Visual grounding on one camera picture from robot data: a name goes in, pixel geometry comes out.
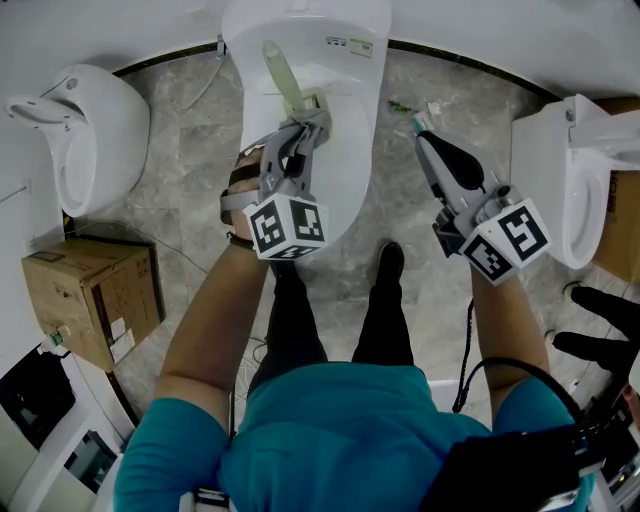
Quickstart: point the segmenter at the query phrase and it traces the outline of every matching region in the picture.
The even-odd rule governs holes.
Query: wire
[[[202,88],[202,90],[196,95],[196,97],[191,100],[189,103],[187,103],[186,105],[179,107],[180,110],[189,110],[191,107],[193,107],[196,103],[198,103],[198,100],[200,98],[202,98],[202,96],[204,96],[204,93],[207,92],[207,89],[209,89],[209,87],[211,87],[211,84],[213,83],[213,81],[216,79],[216,77],[218,76],[218,73],[220,72],[220,70],[222,69],[222,65],[224,64],[224,61],[226,59],[224,57],[220,57],[220,63],[218,64],[218,66],[216,67],[216,70],[213,72],[213,74],[211,75],[211,78],[209,78],[209,80],[207,81],[207,83],[205,84],[205,86]]]
[[[258,349],[262,348],[262,347],[266,347],[267,346],[267,342],[265,340],[261,340],[260,338],[255,338],[254,336],[249,336],[250,339],[254,340],[254,341],[259,341],[260,345],[258,345],[257,347],[254,347],[253,349],[253,360],[258,363],[258,364],[262,364],[262,360],[264,358],[262,358],[260,361],[258,361],[258,358],[256,357],[256,352],[258,351]]]
[[[176,254],[179,254],[180,256],[182,256],[184,259],[186,259],[189,263],[191,263],[194,267],[196,267],[197,269],[199,269],[201,272],[203,272],[205,275],[208,275],[209,272],[207,272],[205,269],[203,269],[200,265],[198,265],[195,261],[193,261],[191,258],[189,258],[189,256],[187,256],[185,253],[183,253],[182,251],[179,251],[178,249],[176,249],[175,247],[171,247],[169,244],[164,243],[162,240],[160,240],[159,238],[156,238],[153,235],[150,235],[149,233],[145,233],[144,231],[142,231],[141,229],[135,228],[129,224],[125,224],[124,222],[119,222],[119,221],[96,221],[92,224],[89,224],[88,226],[84,226],[81,228],[77,228],[77,229],[73,229],[71,231],[66,231],[65,235],[70,235],[72,233],[79,233],[80,231],[84,231],[89,229],[92,226],[98,226],[98,225],[105,225],[105,224],[116,224],[118,226],[122,226],[123,228],[126,229],[131,229],[133,231],[136,231],[137,233],[140,233],[143,236],[146,236],[148,238],[151,238],[152,240],[158,242],[160,245],[166,247],[167,249],[172,250],[173,252],[175,252]]]
[[[460,398],[460,407],[464,405],[467,401],[467,395],[469,393],[469,386],[471,385],[471,379],[473,379],[476,372],[484,367],[484,366],[492,366],[492,365],[508,365],[514,366],[515,368],[520,368],[521,370],[526,371],[534,377],[540,379],[544,384],[549,387],[551,391],[553,391],[556,396],[562,401],[564,406],[569,411],[569,414],[573,417],[576,423],[581,422],[584,419],[584,415],[580,406],[576,403],[576,401],[571,397],[571,395],[562,387],[562,385],[554,379],[551,375],[549,375],[544,370],[538,368],[529,363],[525,363],[523,361],[518,361],[517,359],[512,359],[510,357],[487,357],[480,361],[475,368],[471,371],[469,378],[467,379],[467,383],[465,384],[464,389],[462,390],[462,396]]]
[[[7,199],[11,199],[13,196],[18,195],[20,192],[22,192],[23,190],[27,190],[28,188],[29,187],[25,185],[24,187],[16,190],[15,192],[11,192],[11,194],[9,194],[8,196],[5,196],[2,199],[0,199],[0,203],[4,203]]]
[[[467,361],[469,359],[469,353],[471,352],[471,334],[473,333],[473,299],[469,302],[467,309],[467,341],[464,349],[464,357],[462,358],[462,365],[460,367],[460,382],[458,383],[458,395],[455,402],[453,402],[453,412],[460,412],[462,410],[462,404],[460,399],[462,397],[462,390],[464,388],[464,374],[467,371]]]
[[[54,85],[51,89],[47,90],[46,92],[43,92],[40,97],[43,98],[45,97],[47,94],[49,94],[51,91],[53,91],[56,87],[59,87],[60,84],[62,84],[62,82],[64,82],[67,78],[69,78],[69,75],[65,76],[62,80],[60,80],[56,85]]]

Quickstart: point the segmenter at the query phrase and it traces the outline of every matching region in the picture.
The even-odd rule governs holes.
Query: black strap
[[[227,233],[227,240],[229,240],[229,243],[231,245],[237,245],[238,247],[242,247],[243,249],[248,249],[249,251],[254,250],[252,240],[246,240],[244,238],[240,238],[239,236],[232,233],[231,231]]]
[[[229,186],[244,180],[250,180],[251,178],[257,178],[260,176],[260,164],[251,164],[240,167],[231,172],[229,176]]]

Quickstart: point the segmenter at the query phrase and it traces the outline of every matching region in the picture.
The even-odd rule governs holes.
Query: toilet tank
[[[245,91],[279,94],[262,56],[262,43],[281,49],[301,89],[378,94],[384,72],[389,0],[234,0],[222,35]]]

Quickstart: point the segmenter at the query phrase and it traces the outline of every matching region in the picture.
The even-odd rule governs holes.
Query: toilet
[[[584,96],[513,122],[511,181],[547,226],[549,253],[578,269],[593,258],[612,170],[640,170],[640,111],[611,116]]]
[[[328,207],[329,243],[355,220],[369,184],[390,28],[389,0],[232,0],[224,13],[222,36],[244,88],[238,149],[287,117],[265,63],[265,41],[282,51],[303,95],[324,93],[332,129],[313,154],[311,194]]]
[[[124,196],[138,181],[149,142],[149,106],[104,69],[77,64],[42,97],[12,96],[4,112],[43,132],[62,209],[80,217]]]

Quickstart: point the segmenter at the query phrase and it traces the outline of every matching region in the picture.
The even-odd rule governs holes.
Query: white wall
[[[66,65],[116,69],[214,41],[228,0],[0,2],[0,97],[40,94]],[[558,94],[640,92],[640,9],[632,0],[391,0],[394,39],[483,61]],[[0,375],[41,337],[19,259],[60,226],[42,136],[0,115]]]
[[[558,95],[640,94],[632,0],[391,0],[391,37],[471,57]]]

